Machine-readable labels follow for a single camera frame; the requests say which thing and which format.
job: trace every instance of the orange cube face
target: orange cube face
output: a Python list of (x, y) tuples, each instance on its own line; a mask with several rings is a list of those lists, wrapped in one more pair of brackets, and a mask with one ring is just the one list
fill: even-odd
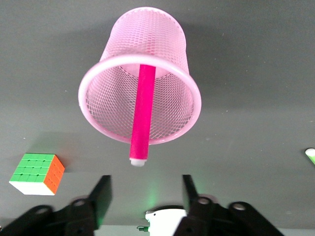
[(26, 153), (9, 183), (26, 195), (55, 195), (63, 173), (56, 155)]

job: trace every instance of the gray tabletop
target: gray tabletop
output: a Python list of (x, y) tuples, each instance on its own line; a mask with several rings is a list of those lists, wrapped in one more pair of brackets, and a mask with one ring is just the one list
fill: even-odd
[[(195, 126), (150, 147), (143, 168), (129, 145), (95, 130), (78, 87), (114, 22), (154, 6), (187, 38), (202, 96)], [(69, 0), (0, 3), (0, 224), (38, 204), (60, 209), (112, 175), (106, 225), (144, 224), (144, 212), (182, 204), (181, 175), (226, 206), (245, 201), (281, 228), (314, 228), (315, 3), (305, 1)], [(66, 166), (55, 196), (25, 196), (8, 182), (26, 152)]]

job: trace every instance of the pink mesh basket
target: pink mesh basket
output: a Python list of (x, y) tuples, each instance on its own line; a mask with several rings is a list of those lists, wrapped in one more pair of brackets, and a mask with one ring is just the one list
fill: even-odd
[(156, 67), (149, 144), (176, 139), (197, 121), (201, 97), (189, 75), (184, 32), (159, 9), (136, 8), (114, 24), (99, 63), (80, 84), (82, 113), (99, 132), (130, 143), (142, 64)]

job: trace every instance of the rubik's cube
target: rubik's cube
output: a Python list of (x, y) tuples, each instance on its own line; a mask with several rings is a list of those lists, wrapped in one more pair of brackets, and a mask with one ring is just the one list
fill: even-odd
[(26, 153), (9, 183), (25, 195), (55, 195), (63, 172), (56, 155)]

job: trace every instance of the green marker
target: green marker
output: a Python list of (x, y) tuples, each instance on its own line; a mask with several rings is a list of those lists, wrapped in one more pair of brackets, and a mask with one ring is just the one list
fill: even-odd
[(305, 154), (310, 158), (310, 160), (315, 164), (315, 149), (309, 148), (305, 151)]

